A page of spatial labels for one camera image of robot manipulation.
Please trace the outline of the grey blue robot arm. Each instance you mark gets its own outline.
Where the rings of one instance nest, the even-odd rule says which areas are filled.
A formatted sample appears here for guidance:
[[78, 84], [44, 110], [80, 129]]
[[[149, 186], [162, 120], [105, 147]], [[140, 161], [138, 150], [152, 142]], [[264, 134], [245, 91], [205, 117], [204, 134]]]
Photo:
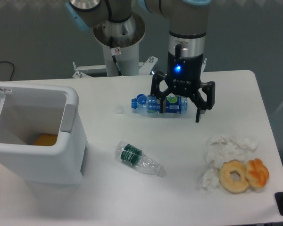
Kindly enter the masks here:
[[[152, 78], [150, 94], [167, 110], [169, 94], [189, 98], [197, 108], [196, 121], [215, 103], [215, 83], [202, 82], [210, 1], [141, 0], [146, 11], [169, 20], [167, 72]], [[81, 29], [93, 29], [102, 45], [108, 76], [139, 72], [139, 43], [145, 35], [143, 19], [130, 0], [69, 0], [66, 8]]]

